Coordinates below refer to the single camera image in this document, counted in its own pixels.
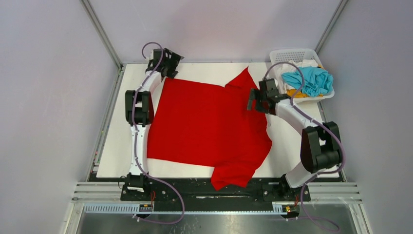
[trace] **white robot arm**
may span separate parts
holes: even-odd
[[[284,119],[301,135],[301,161],[281,177],[279,189],[285,198],[294,197],[298,188],[316,173],[341,163],[339,145],[320,126],[293,108],[290,97],[279,93],[274,79],[263,79],[259,86],[260,89],[251,90],[247,109],[252,109],[255,100],[257,111]],[[334,122],[322,124],[340,138],[338,126]],[[320,145],[320,139],[325,140],[325,145]]]
[[[129,174],[126,176],[126,182],[128,181],[140,181],[139,184],[133,184],[128,186],[129,188],[140,188],[135,190],[143,190],[144,176],[141,176],[142,170],[145,173],[149,173],[147,165],[147,145],[148,145],[148,133],[150,124],[153,121],[154,110],[152,104],[151,94],[155,91],[156,87],[164,80],[165,77],[174,78],[178,73],[175,71],[179,64],[179,61],[184,57],[168,50],[168,49],[155,49],[151,54],[151,58],[146,70],[145,79],[142,84],[136,90],[128,90],[125,93],[125,110],[126,110],[126,121],[131,126],[132,135],[132,151],[131,151],[131,165],[129,169]],[[137,92],[136,103],[133,103],[133,98]],[[133,125],[132,120],[132,108],[134,110],[134,121],[136,123],[136,128]]]

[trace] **laundry basket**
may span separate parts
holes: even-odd
[[[288,62],[290,60],[294,62],[301,62],[303,59],[314,59],[319,65],[322,66],[321,61],[319,57],[317,56],[317,53],[312,50],[312,49],[284,49],[284,50],[274,50],[271,51],[270,53],[270,59],[271,63],[275,64],[277,62]],[[278,90],[281,94],[285,94],[285,90],[283,89],[284,87],[284,80],[282,79],[281,76],[277,76],[275,71],[277,68],[279,68],[281,65],[277,65],[272,69],[272,74],[275,76],[275,79],[277,80],[278,83]],[[303,101],[321,101],[326,98],[331,98],[334,96],[334,89],[323,95],[322,97],[297,97],[294,99],[295,102],[303,102]]]

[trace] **white table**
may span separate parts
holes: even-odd
[[[254,63],[181,63],[176,79],[197,81],[225,86],[248,66],[256,85],[271,64]],[[123,75],[113,116],[108,129],[106,141],[100,159],[97,177],[120,177],[129,172],[131,161],[131,129],[125,119],[125,92],[136,89],[145,78],[146,64],[128,64]],[[152,94],[156,112],[163,83]],[[316,103],[300,103],[300,108],[321,120]],[[254,177],[281,177],[300,161],[301,136],[284,120],[267,115],[269,126],[267,132],[273,144],[271,150],[259,167]],[[211,177],[213,167],[148,159],[148,168],[152,176],[163,178],[205,178]],[[322,175],[338,177],[338,174]]]

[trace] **purple cable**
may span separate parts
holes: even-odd
[[[307,115],[304,111],[300,110],[300,108],[298,108],[298,107],[296,106],[296,104],[294,103],[293,99],[294,99],[295,96],[298,94],[298,92],[301,91],[301,89],[304,87],[304,83],[305,83],[304,75],[302,74],[301,70],[300,70],[296,65],[294,65],[294,64],[292,64],[292,63],[289,63],[289,62],[277,62],[277,63],[273,64],[273,65],[267,70],[267,72],[265,73],[264,79],[266,79],[266,77],[268,76],[270,70],[271,70],[273,67],[275,67],[275,66],[277,66],[277,65],[280,65],[280,64],[289,64],[289,65],[295,67],[295,68],[297,69],[297,71],[299,72],[299,74],[300,74],[300,76],[301,76],[301,79],[302,79],[301,86],[300,86],[300,87],[295,91],[295,93],[291,96],[291,100],[290,100],[291,106],[292,106],[297,112],[299,112],[302,116],[304,116],[306,119],[312,121],[312,122],[315,123],[316,125],[320,126],[325,132],[327,132],[328,134],[330,134],[331,137],[337,142],[338,146],[340,147],[340,150],[341,150],[341,164],[340,164],[340,166],[337,168],[337,170],[334,170],[334,171],[331,171],[331,172],[320,172],[320,173],[316,173],[313,177],[311,177],[308,181],[306,181],[306,182],[304,183],[304,185],[303,185],[302,188],[301,188],[301,193],[300,193],[300,204],[301,204],[302,210],[303,210],[304,213],[307,215],[307,217],[305,217],[305,218],[310,219],[315,225],[317,225],[319,228],[321,228],[321,229],[323,229],[323,230],[326,230],[326,231],[329,231],[329,232],[333,232],[333,233],[339,233],[339,232],[340,232],[340,227],[339,227],[338,224],[335,223],[334,221],[329,220],[329,219],[327,219],[327,218],[311,217],[311,216],[308,214],[307,210],[304,208],[304,202],[303,202],[302,198],[303,198],[303,193],[304,193],[305,186],[307,186],[308,183],[310,183],[310,182],[313,181],[315,178],[317,178],[318,175],[321,175],[321,174],[333,174],[333,173],[337,173],[337,172],[339,172],[339,171],[341,171],[341,170],[343,169],[343,167],[344,167],[344,165],[345,165],[345,163],[346,163],[346,153],[345,153],[345,151],[344,151],[344,147],[343,147],[343,145],[341,144],[341,141],[339,140],[339,138],[338,138],[333,132],[331,132],[327,127],[325,127],[323,124],[321,124],[321,123],[318,122],[317,120],[311,118],[311,117],[310,117],[309,115]],[[316,222],[315,222],[315,219],[325,220],[325,221],[333,224],[334,226],[336,226],[337,229],[336,229],[336,230],[333,230],[333,229],[325,228],[325,227],[323,227],[322,225],[316,223]]]
[[[162,46],[161,46],[159,43],[157,43],[157,42],[151,41],[151,42],[146,43],[146,44],[142,47],[142,56],[143,56],[145,59],[146,59],[146,57],[145,57],[145,55],[144,55],[143,52],[144,52],[145,47],[146,47],[147,45],[150,45],[150,44],[155,44],[155,45],[159,46],[159,48],[161,49],[161,58],[159,59],[157,65],[154,67],[154,69],[153,69],[153,70],[149,73],[149,75],[146,76],[146,78],[143,80],[142,85],[139,86],[139,88],[136,90],[135,95],[133,96],[132,116],[135,116],[135,103],[136,103],[136,98],[137,98],[137,96],[138,96],[139,90],[142,89],[142,86],[148,81],[149,77],[156,71],[156,69],[158,68],[159,64],[160,64],[161,61],[162,61],[162,58],[164,57],[164,49],[162,48]],[[161,182],[161,183],[167,185],[168,187],[170,187],[170,188],[178,195],[179,200],[181,200],[181,204],[182,204],[182,214],[181,214],[181,216],[179,217],[179,219],[177,219],[177,220],[175,220],[175,221],[172,221],[172,222],[162,222],[162,221],[156,221],[156,220],[148,220],[148,219],[144,219],[144,218],[143,218],[143,219],[138,218],[138,221],[139,221],[139,220],[142,220],[142,221],[145,221],[145,222],[148,222],[148,223],[168,224],[168,225],[178,223],[178,222],[180,222],[180,221],[184,218],[184,214],[185,214],[184,200],[182,199],[182,196],[181,196],[181,194],[178,192],[178,190],[176,190],[171,184],[169,184],[168,182],[163,181],[163,180],[161,180],[161,179],[158,179],[158,178],[155,178],[155,177],[153,177],[153,176],[150,176],[148,173],[146,173],[146,172],[142,169],[142,167],[141,167],[141,165],[140,165],[140,163],[139,163],[139,161],[138,161],[138,155],[136,154],[137,139],[138,139],[138,126],[137,126],[136,123],[135,123],[135,118],[132,118],[132,123],[133,123],[133,126],[134,126],[135,131],[136,131],[135,140],[134,140],[134,151],[133,151],[134,156],[135,156],[136,165],[139,167],[139,169],[141,170],[141,172],[142,172],[144,175],[146,175],[148,178],[151,178],[151,179],[153,179],[153,180],[156,180],[156,181],[158,181],[158,182]]]

